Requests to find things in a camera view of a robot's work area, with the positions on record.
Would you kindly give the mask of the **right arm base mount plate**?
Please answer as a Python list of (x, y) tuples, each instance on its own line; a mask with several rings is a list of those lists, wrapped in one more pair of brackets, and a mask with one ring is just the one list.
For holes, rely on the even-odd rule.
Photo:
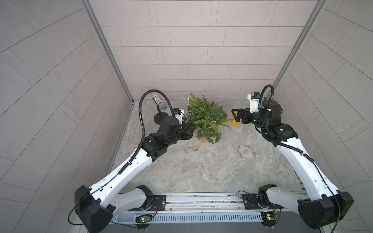
[(272, 203), (270, 203), (269, 205), (260, 205), (257, 199), (257, 194), (244, 193), (244, 194), (239, 194), (239, 197), (242, 199), (246, 210), (283, 209), (282, 206), (272, 204)]

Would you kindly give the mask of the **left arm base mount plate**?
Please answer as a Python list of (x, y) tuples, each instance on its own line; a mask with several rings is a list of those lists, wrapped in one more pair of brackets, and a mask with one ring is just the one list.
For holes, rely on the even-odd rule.
[(166, 195), (154, 195), (152, 199), (152, 203), (147, 209), (140, 207), (140, 208), (130, 209), (130, 211), (153, 211), (154, 212), (156, 208), (153, 206), (153, 204), (156, 205), (158, 211), (164, 211), (165, 205), (166, 205), (166, 199), (167, 199)]

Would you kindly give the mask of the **small green christmas tree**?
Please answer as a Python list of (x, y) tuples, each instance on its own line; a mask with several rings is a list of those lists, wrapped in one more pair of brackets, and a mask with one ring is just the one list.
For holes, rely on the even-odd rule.
[(221, 106), (205, 96), (199, 98), (191, 93), (187, 98), (186, 120), (194, 127), (196, 137), (205, 138), (211, 144), (219, 142), (222, 138), (221, 128), (230, 129), (229, 122), (232, 119)]

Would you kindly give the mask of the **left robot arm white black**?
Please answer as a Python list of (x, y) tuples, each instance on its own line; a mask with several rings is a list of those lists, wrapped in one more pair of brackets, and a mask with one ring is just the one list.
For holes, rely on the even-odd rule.
[(133, 191), (120, 191), (143, 169), (167, 152), (169, 146), (179, 140), (193, 137), (194, 127), (180, 123), (168, 116), (160, 123), (156, 133), (143, 137), (139, 148), (118, 168), (91, 187), (81, 186), (74, 193), (73, 211), (90, 233), (101, 232), (122, 212), (134, 208), (149, 208), (153, 194), (148, 187), (140, 185)]

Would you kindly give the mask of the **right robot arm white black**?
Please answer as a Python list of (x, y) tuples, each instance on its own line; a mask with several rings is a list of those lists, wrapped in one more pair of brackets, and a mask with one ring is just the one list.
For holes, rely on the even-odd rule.
[(337, 225), (354, 203), (348, 192), (341, 192), (319, 169), (304, 148), (298, 134), (281, 121), (282, 108), (276, 101), (264, 100), (259, 110), (232, 109), (236, 122), (252, 124), (260, 129), (265, 140), (278, 147), (290, 162), (305, 187), (306, 194), (293, 194), (274, 184), (258, 189), (260, 207), (280, 205), (297, 213), (304, 223), (316, 230)]

